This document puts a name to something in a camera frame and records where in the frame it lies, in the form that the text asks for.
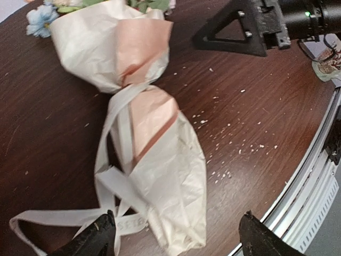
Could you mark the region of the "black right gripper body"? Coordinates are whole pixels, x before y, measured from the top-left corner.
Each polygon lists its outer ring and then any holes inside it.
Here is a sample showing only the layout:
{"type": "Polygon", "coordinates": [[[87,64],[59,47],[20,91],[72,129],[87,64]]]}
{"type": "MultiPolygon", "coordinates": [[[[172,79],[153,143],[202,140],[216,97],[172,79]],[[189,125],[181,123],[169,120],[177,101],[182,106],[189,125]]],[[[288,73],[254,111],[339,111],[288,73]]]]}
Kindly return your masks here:
{"type": "Polygon", "coordinates": [[[323,1],[253,1],[257,22],[268,49],[291,48],[291,41],[319,41],[327,33],[323,1]]]}

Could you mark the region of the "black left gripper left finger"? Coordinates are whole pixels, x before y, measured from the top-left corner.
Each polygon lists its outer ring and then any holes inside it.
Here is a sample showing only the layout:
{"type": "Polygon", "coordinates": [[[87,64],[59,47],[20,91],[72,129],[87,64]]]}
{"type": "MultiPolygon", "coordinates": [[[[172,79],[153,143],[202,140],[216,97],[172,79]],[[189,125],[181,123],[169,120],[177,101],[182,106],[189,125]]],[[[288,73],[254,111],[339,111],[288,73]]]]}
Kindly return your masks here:
{"type": "Polygon", "coordinates": [[[115,254],[116,224],[113,212],[99,216],[52,256],[98,256],[115,254]]]}

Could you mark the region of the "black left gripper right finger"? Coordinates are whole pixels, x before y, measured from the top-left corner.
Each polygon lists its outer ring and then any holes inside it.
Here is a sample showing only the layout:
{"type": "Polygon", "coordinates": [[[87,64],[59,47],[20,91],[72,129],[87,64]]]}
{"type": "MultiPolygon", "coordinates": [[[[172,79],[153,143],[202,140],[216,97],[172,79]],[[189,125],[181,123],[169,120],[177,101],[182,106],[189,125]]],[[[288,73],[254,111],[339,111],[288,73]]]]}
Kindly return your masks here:
{"type": "Polygon", "coordinates": [[[251,211],[240,220],[239,236],[245,256],[304,256],[276,236],[251,211]]]}

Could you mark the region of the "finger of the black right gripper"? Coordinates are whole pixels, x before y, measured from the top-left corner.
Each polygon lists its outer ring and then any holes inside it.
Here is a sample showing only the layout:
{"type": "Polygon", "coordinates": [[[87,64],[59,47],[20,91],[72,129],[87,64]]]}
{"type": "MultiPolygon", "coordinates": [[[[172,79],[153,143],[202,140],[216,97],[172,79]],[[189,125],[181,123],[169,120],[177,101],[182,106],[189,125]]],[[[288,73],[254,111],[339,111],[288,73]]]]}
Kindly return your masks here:
{"type": "Polygon", "coordinates": [[[267,56],[257,18],[259,1],[228,1],[193,36],[200,50],[267,56]]]}

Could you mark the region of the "white ribbon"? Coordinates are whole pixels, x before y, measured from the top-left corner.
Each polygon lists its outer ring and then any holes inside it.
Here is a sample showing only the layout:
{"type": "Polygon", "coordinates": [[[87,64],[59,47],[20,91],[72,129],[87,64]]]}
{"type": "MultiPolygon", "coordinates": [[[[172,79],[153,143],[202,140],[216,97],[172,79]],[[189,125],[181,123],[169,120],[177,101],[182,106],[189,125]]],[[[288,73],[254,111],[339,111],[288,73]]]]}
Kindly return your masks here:
{"type": "Polygon", "coordinates": [[[147,88],[148,85],[143,83],[129,85],[109,101],[94,168],[94,184],[99,208],[29,210],[10,219],[11,230],[37,255],[46,255],[46,252],[25,236],[19,227],[19,221],[43,226],[79,227],[74,239],[99,216],[111,210],[116,224],[114,255],[119,253],[122,235],[138,233],[145,227],[148,206],[129,179],[135,165],[134,136],[129,104],[147,88]]]}

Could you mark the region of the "beige pink wrapping paper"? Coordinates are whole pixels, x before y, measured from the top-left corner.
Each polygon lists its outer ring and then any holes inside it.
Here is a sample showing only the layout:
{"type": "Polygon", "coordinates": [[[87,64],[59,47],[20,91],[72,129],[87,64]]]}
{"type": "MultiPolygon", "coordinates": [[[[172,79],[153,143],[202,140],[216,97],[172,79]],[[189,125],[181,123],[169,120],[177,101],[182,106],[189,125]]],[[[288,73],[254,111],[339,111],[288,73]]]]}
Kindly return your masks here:
{"type": "Polygon", "coordinates": [[[161,10],[141,13],[106,1],[52,22],[62,67],[111,98],[147,84],[129,104],[135,165],[129,179],[148,206],[147,222],[168,255],[206,245],[206,160],[176,100],[154,86],[169,62],[173,24],[161,10]]]}

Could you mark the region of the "flower bunch pink blue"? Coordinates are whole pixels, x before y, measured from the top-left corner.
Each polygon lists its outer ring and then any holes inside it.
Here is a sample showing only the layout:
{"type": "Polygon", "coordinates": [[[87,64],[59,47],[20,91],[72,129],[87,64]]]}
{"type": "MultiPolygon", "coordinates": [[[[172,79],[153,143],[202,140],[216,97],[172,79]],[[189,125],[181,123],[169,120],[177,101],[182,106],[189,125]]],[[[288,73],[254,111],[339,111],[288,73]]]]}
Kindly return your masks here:
{"type": "MultiPolygon", "coordinates": [[[[152,9],[162,10],[168,15],[176,7],[176,1],[121,1],[123,5],[132,7],[141,13],[152,9]]],[[[98,4],[100,1],[43,1],[43,4],[27,13],[28,25],[26,34],[48,38],[51,35],[50,25],[60,15],[78,11],[98,4]]]]}

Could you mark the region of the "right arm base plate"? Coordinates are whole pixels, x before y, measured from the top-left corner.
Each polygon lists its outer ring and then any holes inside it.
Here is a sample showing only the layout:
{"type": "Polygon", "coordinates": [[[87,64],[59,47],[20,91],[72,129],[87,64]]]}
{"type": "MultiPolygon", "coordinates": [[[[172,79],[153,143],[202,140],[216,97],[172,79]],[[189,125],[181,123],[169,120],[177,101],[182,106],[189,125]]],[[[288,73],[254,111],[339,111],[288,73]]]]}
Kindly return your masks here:
{"type": "Polygon", "coordinates": [[[340,132],[340,108],[338,108],[323,147],[335,165],[340,162],[340,132]]]}

